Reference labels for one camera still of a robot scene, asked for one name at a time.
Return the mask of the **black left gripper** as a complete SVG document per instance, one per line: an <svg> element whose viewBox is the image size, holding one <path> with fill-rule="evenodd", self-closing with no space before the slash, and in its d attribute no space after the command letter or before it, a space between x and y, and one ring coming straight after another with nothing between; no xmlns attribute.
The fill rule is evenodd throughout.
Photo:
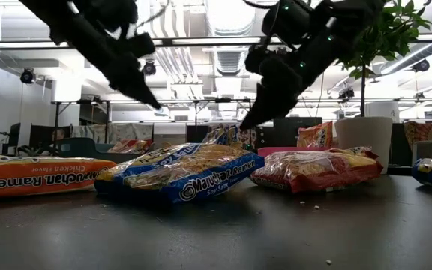
<svg viewBox="0 0 432 270"><path fill-rule="evenodd" d="M155 44L146 32L128 37L138 19L136 0L50 0L50 39L71 44L105 71L112 89L159 110L139 63Z"/></svg>

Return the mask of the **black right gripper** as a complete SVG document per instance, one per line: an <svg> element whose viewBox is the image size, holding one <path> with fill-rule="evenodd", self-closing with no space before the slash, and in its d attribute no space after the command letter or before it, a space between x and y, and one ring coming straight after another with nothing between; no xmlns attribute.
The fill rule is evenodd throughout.
<svg viewBox="0 0 432 270"><path fill-rule="evenodd" d="M334 9L329 1L315 8L302 0L278 0L266 6L262 32L265 38L250 47L245 59L248 71L261 75L263 65L278 60L310 85L336 59ZM269 78L256 84L256 100L240 124L248 130L283 118L302 93L298 78Z"/></svg>

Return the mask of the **orange chicken ramen packet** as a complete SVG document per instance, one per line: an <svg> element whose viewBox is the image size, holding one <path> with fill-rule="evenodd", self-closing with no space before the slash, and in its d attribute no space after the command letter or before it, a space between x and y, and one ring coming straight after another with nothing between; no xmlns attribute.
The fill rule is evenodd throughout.
<svg viewBox="0 0 432 270"><path fill-rule="evenodd" d="M116 164L83 157L7 157L0 155L0 198L89 190Z"/></svg>
<svg viewBox="0 0 432 270"><path fill-rule="evenodd" d="M313 127L298 129L298 147L326 147L333 145L333 122L325 122Z"/></svg>

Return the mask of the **red beef ramen packet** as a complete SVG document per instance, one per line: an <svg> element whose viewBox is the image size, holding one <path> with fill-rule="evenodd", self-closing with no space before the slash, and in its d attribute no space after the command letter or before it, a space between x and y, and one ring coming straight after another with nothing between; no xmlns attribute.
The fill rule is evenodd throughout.
<svg viewBox="0 0 432 270"><path fill-rule="evenodd" d="M348 148L348 149L340 149L340 148L331 148L328 150L332 153L342 153L342 154L349 154L349 155L360 155L366 158L372 158L377 159L378 155L374 154L372 152L371 147L354 147L354 148Z"/></svg>
<svg viewBox="0 0 432 270"><path fill-rule="evenodd" d="M256 185L292 194L335 191L381 175L377 159L326 151L285 151L265 157L250 176Z"/></svg>
<svg viewBox="0 0 432 270"><path fill-rule="evenodd" d="M117 142L112 148L110 148L107 152L116 154L142 155L149 150L151 144L151 140L122 139Z"/></svg>

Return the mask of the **blue plastic bin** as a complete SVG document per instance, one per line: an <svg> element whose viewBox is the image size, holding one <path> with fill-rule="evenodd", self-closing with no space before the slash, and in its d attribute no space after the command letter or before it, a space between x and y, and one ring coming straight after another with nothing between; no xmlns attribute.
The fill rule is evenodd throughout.
<svg viewBox="0 0 432 270"><path fill-rule="evenodd" d="M113 161L116 164L138 158L139 154L109 153L113 144L98 144L93 139L75 137L56 142L61 158L94 158Z"/></svg>

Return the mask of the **dark background monitor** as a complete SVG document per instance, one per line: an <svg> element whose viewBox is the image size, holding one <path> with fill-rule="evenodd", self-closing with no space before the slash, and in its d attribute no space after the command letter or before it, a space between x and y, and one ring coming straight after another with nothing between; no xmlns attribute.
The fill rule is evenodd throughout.
<svg viewBox="0 0 432 270"><path fill-rule="evenodd" d="M274 142L276 146L296 146L299 128L310 128L323 123L320 117L287 117L274 121Z"/></svg>

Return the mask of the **red plastic bin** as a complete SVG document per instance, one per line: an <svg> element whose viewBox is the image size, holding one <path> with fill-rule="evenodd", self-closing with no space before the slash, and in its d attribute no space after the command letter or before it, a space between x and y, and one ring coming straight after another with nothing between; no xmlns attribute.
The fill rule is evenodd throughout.
<svg viewBox="0 0 432 270"><path fill-rule="evenodd" d="M277 152L308 152L316 151L323 152L329 150L329 147L265 147L257 150L257 154L261 157L267 157Z"/></svg>

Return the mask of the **person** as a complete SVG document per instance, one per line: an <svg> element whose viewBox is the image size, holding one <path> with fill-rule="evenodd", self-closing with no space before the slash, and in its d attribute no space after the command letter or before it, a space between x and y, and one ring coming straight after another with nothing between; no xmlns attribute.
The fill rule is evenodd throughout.
<svg viewBox="0 0 432 270"><path fill-rule="evenodd" d="M54 130L52 132L52 136L51 136L51 146L55 145L55 142L59 141L59 140L63 140L67 137L67 132L65 129L63 128L59 128L57 130Z"/></svg>

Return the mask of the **grey cylindrical cup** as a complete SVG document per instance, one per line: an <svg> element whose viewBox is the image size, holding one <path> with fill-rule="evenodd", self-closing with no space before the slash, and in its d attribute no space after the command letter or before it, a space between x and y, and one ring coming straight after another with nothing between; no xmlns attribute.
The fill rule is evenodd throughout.
<svg viewBox="0 0 432 270"><path fill-rule="evenodd" d="M391 118L374 116L345 118L334 124L338 145L341 149L371 147L382 165L382 175L387 173L392 137Z"/></svg>

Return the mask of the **white cylindrical column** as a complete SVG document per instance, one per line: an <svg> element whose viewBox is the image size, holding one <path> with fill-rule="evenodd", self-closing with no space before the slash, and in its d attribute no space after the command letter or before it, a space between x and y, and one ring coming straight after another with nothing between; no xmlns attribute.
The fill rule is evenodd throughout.
<svg viewBox="0 0 432 270"><path fill-rule="evenodd" d="M366 103L364 111L367 117L386 117L390 118L394 123L401 121L399 103L397 101Z"/></svg>

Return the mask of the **green leafy plant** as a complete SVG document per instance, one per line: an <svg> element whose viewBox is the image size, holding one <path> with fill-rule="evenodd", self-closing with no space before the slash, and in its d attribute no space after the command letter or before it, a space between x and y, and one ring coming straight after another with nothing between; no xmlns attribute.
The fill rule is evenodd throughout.
<svg viewBox="0 0 432 270"><path fill-rule="evenodd" d="M360 116L365 116L366 79L373 75L371 62L378 56L393 61L405 56L409 44L417 40L419 29L429 30L432 22L423 17L432 0L417 8L414 0L383 0L385 7L376 22L366 29L356 42L354 52L339 62L349 71L349 76L361 80Z"/></svg>

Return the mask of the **black table mat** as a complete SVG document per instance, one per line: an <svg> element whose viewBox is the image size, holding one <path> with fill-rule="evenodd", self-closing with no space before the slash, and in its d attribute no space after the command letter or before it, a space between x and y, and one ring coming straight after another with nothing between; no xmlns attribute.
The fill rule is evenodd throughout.
<svg viewBox="0 0 432 270"><path fill-rule="evenodd" d="M386 175L335 193L243 181L152 208L93 192L0 200L0 270L432 270L432 189Z"/></svg>

